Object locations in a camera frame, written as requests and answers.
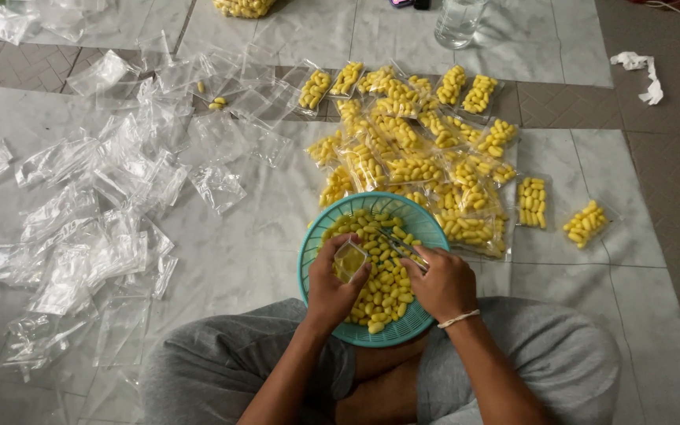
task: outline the person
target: person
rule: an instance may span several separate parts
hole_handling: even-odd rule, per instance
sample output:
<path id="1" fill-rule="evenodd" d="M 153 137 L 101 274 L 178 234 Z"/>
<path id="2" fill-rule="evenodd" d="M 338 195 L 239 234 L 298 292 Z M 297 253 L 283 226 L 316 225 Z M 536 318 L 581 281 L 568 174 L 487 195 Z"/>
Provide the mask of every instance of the person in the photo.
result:
<path id="1" fill-rule="evenodd" d="M 477 299 L 474 272 L 443 249 L 417 249 L 424 275 L 401 262 L 421 306 L 446 327 L 387 349 L 332 336 L 370 271 L 348 284 L 334 276 L 349 237 L 327 240 L 309 267 L 307 308 L 288 299 L 163 338 L 141 372 L 146 424 L 612 420 L 620 359 L 610 334 L 562 306 Z"/>

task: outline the small clear container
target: small clear container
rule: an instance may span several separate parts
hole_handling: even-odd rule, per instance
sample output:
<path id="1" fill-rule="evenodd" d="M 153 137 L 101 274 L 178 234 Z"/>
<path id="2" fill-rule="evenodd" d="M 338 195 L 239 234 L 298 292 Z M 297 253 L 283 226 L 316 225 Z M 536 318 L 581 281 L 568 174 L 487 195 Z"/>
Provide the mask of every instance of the small clear container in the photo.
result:
<path id="1" fill-rule="evenodd" d="M 364 266 L 367 257 L 369 257 L 369 254 L 363 248 L 348 239 L 346 243 L 340 246 L 338 252 L 335 253 L 336 276 L 343 283 L 347 284 Z"/>

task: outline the white tissue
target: white tissue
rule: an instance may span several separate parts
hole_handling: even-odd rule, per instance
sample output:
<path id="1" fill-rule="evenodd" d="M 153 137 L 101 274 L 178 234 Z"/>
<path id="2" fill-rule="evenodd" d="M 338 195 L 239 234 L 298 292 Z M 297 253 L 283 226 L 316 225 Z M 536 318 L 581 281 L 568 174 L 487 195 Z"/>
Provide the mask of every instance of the white tissue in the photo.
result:
<path id="1" fill-rule="evenodd" d="M 639 94 L 639 98 L 642 102 L 647 102 L 650 105 L 654 105 L 660 102 L 663 98 L 663 90 L 660 88 L 660 81 L 655 75 L 655 58 L 652 56 L 639 56 L 634 52 L 621 52 L 610 58 L 610 63 L 615 65 L 616 63 L 621 63 L 623 69 L 630 70 L 640 70 L 647 64 L 647 76 L 652 80 L 652 84 L 647 87 L 647 93 Z"/>

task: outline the plastic basket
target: plastic basket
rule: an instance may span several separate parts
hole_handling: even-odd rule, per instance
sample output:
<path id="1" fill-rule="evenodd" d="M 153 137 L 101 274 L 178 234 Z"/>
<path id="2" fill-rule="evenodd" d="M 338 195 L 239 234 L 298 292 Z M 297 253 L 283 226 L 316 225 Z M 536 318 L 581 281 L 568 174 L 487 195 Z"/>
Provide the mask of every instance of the plastic basket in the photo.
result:
<path id="1" fill-rule="evenodd" d="M 413 233 L 425 246 L 450 250 L 447 238 L 437 221 L 425 209 L 407 198 L 387 192 L 367 192 L 343 198 L 330 205 L 314 220 L 301 244 L 297 261 L 297 283 L 304 303 L 308 304 L 308 267 L 316 258 L 322 233 L 341 215 L 350 216 L 355 209 L 364 208 L 373 214 L 390 213 L 404 220 L 403 230 Z M 434 319 L 414 299 L 403 317 L 384 326 L 380 333 L 371 334 L 366 326 L 340 323 L 333 335 L 355 346 L 382 348 L 410 340 L 427 330 Z"/>

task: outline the leg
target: leg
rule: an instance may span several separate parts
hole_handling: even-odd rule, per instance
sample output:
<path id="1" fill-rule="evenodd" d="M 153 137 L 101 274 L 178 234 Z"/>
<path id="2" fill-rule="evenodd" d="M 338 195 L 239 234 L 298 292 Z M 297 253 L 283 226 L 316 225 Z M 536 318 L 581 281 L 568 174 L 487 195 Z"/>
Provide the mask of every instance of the leg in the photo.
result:
<path id="1" fill-rule="evenodd" d="M 288 299 L 245 314 L 205 318 L 167 335 L 141 374 L 149 425 L 235 423 L 285 352 L 306 314 Z M 304 423 L 328 423 L 320 406 L 351 388 L 355 356 L 330 337 L 306 390 Z"/>
<path id="2" fill-rule="evenodd" d="M 591 319 L 528 299 L 479 300 L 482 318 L 516 371 L 559 423 L 609 423 L 620 354 Z M 434 328 L 416 384 L 420 423 L 481 423 L 471 383 L 447 334 Z"/>

